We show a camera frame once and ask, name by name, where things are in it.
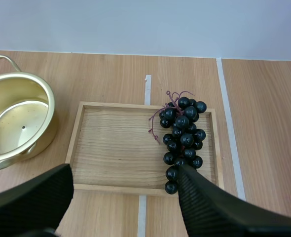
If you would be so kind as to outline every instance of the wood grain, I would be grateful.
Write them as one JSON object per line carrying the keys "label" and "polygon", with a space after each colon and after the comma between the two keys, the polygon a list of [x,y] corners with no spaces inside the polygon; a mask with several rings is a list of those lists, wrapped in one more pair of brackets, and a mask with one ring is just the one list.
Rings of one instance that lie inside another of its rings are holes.
{"label": "wood grain", "polygon": [[291,216],[291,62],[223,60],[247,201]]}
{"label": "wood grain", "polygon": [[[12,51],[0,51],[0,54],[12,58],[22,71],[35,74],[50,84],[55,95],[59,118],[57,135],[44,152],[35,158],[0,170],[0,192],[64,163],[80,101],[143,104],[145,77],[152,75],[151,104],[165,104],[168,97],[164,92],[167,90],[178,92],[190,90],[196,95],[196,99],[205,101],[210,108],[215,108],[219,139],[221,140],[224,186],[227,191],[236,195],[215,59]],[[12,72],[12,70],[11,65],[6,61],[0,61],[0,74]],[[93,198],[100,200],[100,205],[111,204],[110,200],[103,198],[102,194],[94,194],[90,197],[92,200]],[[130,200],[132,209],[138,201],[138,198]],[[162,223],[162,233],[169,233],[169,226],[177,228],[177,225],[183,225],[180,215],[177,221],[175,219],[176,222],[163,218],[165,210],[152,203],[148,203],[147,210],[152,213],[160,213],[160,215],[154,214],[152,221]],[[76,219],[82,214],[81,209],[77,210],[77,206],[81,206],[81,199],[75,198],[74,208],[66,214],[65,225],[72,225],[72,222],[76,222]],[[118,218],[113,221],[121,222],[119,216],[117,215]],[[86,226],[82,227],[79,223],[75,228],[73,231],[76,233],[76,230],[85,229]],[[104,226],[101,224],[96,228],[102,230]],[[86,236],[92,236],[88,232],[85,233]],[[107,233],[104,235],[103,231],[100,231],[99,234],[108,236]],[[181,235],[174,232],[170,236]]]}
{"label": "wood grain", "polygon": [[136,237],[139,204],[136,200],[137,195],[76,190],[56,233],[62,237]]}
{"label": "wood grain", "polygon": [[147,197],[146,237],[187,237],[178,198]]}
{"label": "wood grain", "polygon": [[[91,185],[90,190],[95,191],[122,190],[130,194],[168,196],[164,191],[168,166],[162,162],[167,149],[162,138],[171,129],[162,128],[157,115],[153,128],[160,144],[148,132],[151,129],[149,118],[161,108],[80,102],[72,135],[78,139],[71,138],[66,159],[66,162],[73,160],[74,183],[86,190]],[[196,123],[206,132],[203,147],[197,151],[204,161],[198,172],[223,188],[221,159],[216,152],[219,150],[218,133],[212,130],[217,124],[211,118],[212,113],[215,118],[215,110],[208,109]]]}

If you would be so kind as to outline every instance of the tray rim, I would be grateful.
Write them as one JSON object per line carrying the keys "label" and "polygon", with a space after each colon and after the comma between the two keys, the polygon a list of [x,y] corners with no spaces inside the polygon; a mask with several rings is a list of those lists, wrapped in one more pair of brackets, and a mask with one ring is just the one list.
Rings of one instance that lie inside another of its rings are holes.
{"label": "tray rim", "polygon": [[[159,110],[162,106],[157,105],[134,105],[134,104],[118,104],[118,103],[99,103],[99,102],[87,102],[80,101],[74,126],[72,130],[72,135],[70,139],[70,144],[66,156],[65,163],[69,163],[72,169],[75,151],[77,146],[77,141],[79,137],[79,132],[81,129],[81,124],[83,122],[84,111],[86,107],[111,107],[111,108],[129,108],[129,109],[151,109]],[[220,143],[218,135],[218,126],[215,109],[207,109],[204,114],[209,113],[210,119],[210,129],[213,134],[213,150],[214,150],[214,161],[215,161],[215,179],[216,185],[224,190],[223,182],[223,169],[222,160],[220,154]],[[178,197],[178,194],[170,195],[162,189],[146,189],[146,188],[132,188],[132,187],[120,187],[120,186],[103,186],[103,185],[91,185],[91,184],[77,184],[74,183],[74,189],[76,190],[90,190],[97,192],[107,192],[116,194],[135,194],[135,195],[150,195],[150,196],[165,196],[165,197]]]}

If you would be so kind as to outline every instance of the wooden tabletop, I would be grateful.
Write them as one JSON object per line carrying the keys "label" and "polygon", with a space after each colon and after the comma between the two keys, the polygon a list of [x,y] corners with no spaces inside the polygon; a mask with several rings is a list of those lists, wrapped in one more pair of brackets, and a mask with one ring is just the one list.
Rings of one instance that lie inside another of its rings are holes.
{"label": "wooden tabletop", "polygon": [[[0,192],[64,163],[80,101],[151,104],[189,90],[217,113],[225,190],[237,195],[215,59],[0,51],[52,87],[59,130],[37,157],[0,170]],[[0,74],[11,72],[0,61]],[[291,62],[223,60],[247,201],[291,216]],[[63,237],[136,237],[139,197],[76,191]],[[148,197],[146,236],[187,236],[178,199]]]}
{"label": "wooden tabletop", "polygon": [[223,60],[247,201],[291,216],[291,62]]}
{"label": "wooden tabletop", "polygon": [[[0,170],[0,192],[64,163],[80,101],[143,104],[145,77],[152,75],[151,104],[168,101],[166,91],[189,90],[217,113],[224,186],[236,195],[231,152],[215,59],[0,51],[24,72],[53,89],[59,130],[37,157]],[[0,74],[12,72],[0,61]],[[76,191],[60,224],[63,237],[137,236],[139,196]],[[146,236],[187,236],[178,199],[148,197]]]}

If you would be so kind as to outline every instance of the grape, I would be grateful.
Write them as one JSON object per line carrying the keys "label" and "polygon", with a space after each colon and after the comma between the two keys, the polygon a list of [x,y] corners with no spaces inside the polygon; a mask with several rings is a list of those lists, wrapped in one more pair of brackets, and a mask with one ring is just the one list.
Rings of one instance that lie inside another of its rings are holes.
{"label": "grape", "polygon": [[168,194],[174,194],[178,190],[177,182],[175,182],[175,181],[167,181],[164,188],[165,188],[165,191]]}
{"label": "grape", "polygon": [[176,168],[179,167],[179,166],[181,166],[181,165],[183,165],[183,164],[186,164],[185,159],[180,158],[180,157],[179,158],[176,158],[176,160],[174,162],[174,165],[175,165]]}
{"label": "grape", "polygon": [[194,120],[197,116],[197,110],[193,106],[189,106],[184,110],[184,115],[189,119],[189,120]]}
{"label": "grape", "polygon": [[163,161],[164,161],[164,163],[166,163],[168,165],[172,165],[172,164],[174,164],[176,158],[177,158],[176,154],[174,154],[172,152],[167,152],[167,153],[165,153],[165,155],[163,157]]}
{"label": "grape", "polygon": [[189,165],[195,169],[199,169],[203,165],[203,159],[199,156],[195,156],[195,159],[192,160]]}
{"label": "grape", "polygon": [[176,117],[176,110],[173,108],[167,108],[164,110],[164,117],[168,120],[174,120]]}
{"label": "grape", "polygon": [[196,156],[196,151],[195,149],[193,148],[189,148],[189,149],[184,149],[183,150],[183,156],[186,158],[186,159],[189,159],[189,160],[193,160]]}
{"label": "grape", "polygon": [[163,128],[169,128],[172,124],[172,122],[170,120],[168,120],[167,118],[162,118],[160,121],[160,124]]}
{"label": "grape", "polygon": [[167,149],[170,152],[179,152],[180,149],[181,149],[181,145],[178,142],[176,142],[176,141],[169,141],[167,143]]}
{"label": "grape", "polygon": [[175,138],[181,137],[184,134],[184,130],[178,127],[173,127],[172,136]]}
{"label": "grape", "polygon": [[163,137],[163,143],[166,145],[169,141],[173,140],[173,136],[171,134],[165,134]]}
{"label": "grape", "polygon": [[189,128],[189,119],[182,115],[178,116],[175,120],[176,126],[183,129],[183,128]]}
{"label": "grape", "polygon": [[166,170],[165,175],[170,181],[177,181],[177,179],[179,178],[179,172],[174,166],[169,167]]}
{"label": "grape", "polygon": [[186,107],[188,107],[190,105],[190,101],[187,97],[181,97],[179,99],[179,107],[181,109],[185,109]]}
{"label": "grape", "polygon": [[189,99],[189,105],[190,106],[196,106],[196,100],[194,100],[194,99]]}
{"label": "grape", "polygon": [[191,146],[196,151],[200,150],[203,147],[203,142],[201,141],[194,141],[193,145]]}
{"label": "grape", "polygon": [[181,144],[185,147],[190,147],[194,142],[194,138],[191,134],[185,133],[181,136]]}
{"label": "grape", "polygon": [[160,119],[164,117],[164,110],[162,110],[159,114]]}
{"label": "grape", "polygon": [[190,119],[190,122],[197,122],[199,120],[199,114],[194,119]]}
{"label": "grape", "polygon": [[198,101],[198,102],[196,103],[196,109],[197,109],[197,112],[201,114],[201,113],[203,113],[203,112],[206,111],[206,109],[207,109],[207,105],[206,105],[205,102]]}
{"label": "grape", "polygon": [[191,123],[191,124],[189,125],[188,129],[186,129],[186,132],[187,132],[187,133],[194,133],[194,132],[196,131],[196,129],[197,129],[196,124]]}
{"label": "grape", "polygon": [[206,133],[204,130],[202,129],[197,129],[194,133],[193,133],[193,137],[196,141],[203,141],[206,138]]}

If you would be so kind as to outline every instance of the grape tendril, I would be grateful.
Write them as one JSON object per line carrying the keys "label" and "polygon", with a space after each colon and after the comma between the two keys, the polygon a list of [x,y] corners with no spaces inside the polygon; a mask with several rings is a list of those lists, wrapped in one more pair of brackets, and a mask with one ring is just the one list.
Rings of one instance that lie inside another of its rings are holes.
{"label": "grape tendril", "polygon": [[[178,110],[178,112],[177,112],[178,115],[183,115],[184,112],[180,109],[180,107],[179,107],[178,104],[176,103],[176,102],[180,99],[180,97],[181,97],[181,95],[182,95],[183,93],[189,93],[189,94],[191,94],[191,95],[194,96],[194,94],[190,93],[189,91],[182,91],[180,94],[178,94],[177,92],[173,92],[172,95],[171,95],[171,92],[170,92],[169,90],[166,91],[166,94],[170,97],[171,102],[173,103],[174,107],[170,107],[170,106],[168,105],[168,103],[165,103],[165,106],[163,105],[163,108],[162,108],[162,109],[159,109],[158,111],[156,111],[156,112],[154,113],[154,115],[152,115],[152,116],[149,118],[149,120],[152,120],[152,128],[151,128],[148,132],[149,132],[149,133],[152,132],[152,135],[154,136],[154,139],[155,139],[155,141],[158,142],[158,144],[160,144],[160,142],[159,142],[159,140],[158,140],[158,136],[155,135],[155,134],[154,134],[154,131],[153,131],[154,117],[155,117],[155,115],[156,115],[158,112],[160,112],[160,111],[162,111],[162,110],[164,110],[164,109],[166,109],[166,108],[173,108],[173,109],[176,109],[176,110]],[[178,97],[176,97],[175,100],[173,99],[174,94],[177,94],[177,95],[178,95]]]}

